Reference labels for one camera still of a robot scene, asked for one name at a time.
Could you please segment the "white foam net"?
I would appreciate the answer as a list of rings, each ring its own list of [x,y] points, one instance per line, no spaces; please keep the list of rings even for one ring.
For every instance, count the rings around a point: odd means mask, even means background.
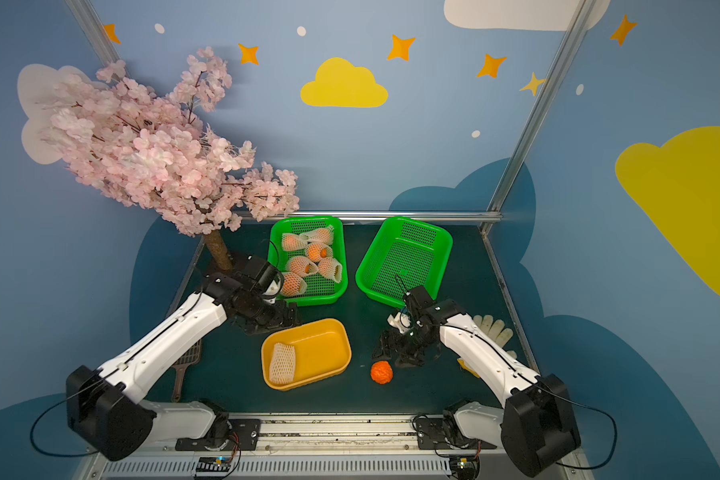
[[[295,372],[295,347],[288,344],[276,343],[273,348],[269,366],[270,382],[273,385],[291,384],[295,379]]]

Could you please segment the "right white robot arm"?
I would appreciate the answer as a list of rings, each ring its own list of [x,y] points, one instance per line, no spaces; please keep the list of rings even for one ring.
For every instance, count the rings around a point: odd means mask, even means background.
[[[502,448],[515,467],[534,477],[581,445],[566,385],[541,376],[504,350],[452,300],[435,301],[418,286],[403,294],[404,307],[389,316],[374,349],[373,362],[394,361],[400,368],[419,367],[433,345],[455,352],[493,392],[500,405],[468,402],[444,415],[466,441]]]

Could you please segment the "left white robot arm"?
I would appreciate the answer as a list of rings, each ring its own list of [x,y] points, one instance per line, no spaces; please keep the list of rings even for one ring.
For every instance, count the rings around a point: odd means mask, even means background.
[[[233,447],[226,414],[211,404],[151,402],[146,396],[173,364],[228,320],[245,320],[254,333],[296,325],[295,307],[280,299],[285,277],[249,256],[228,272],[208,276],[168,318],[96,369],[80,366],[66,379],[67,424],[109,461],[140,447],[185,440],[208,451]]]

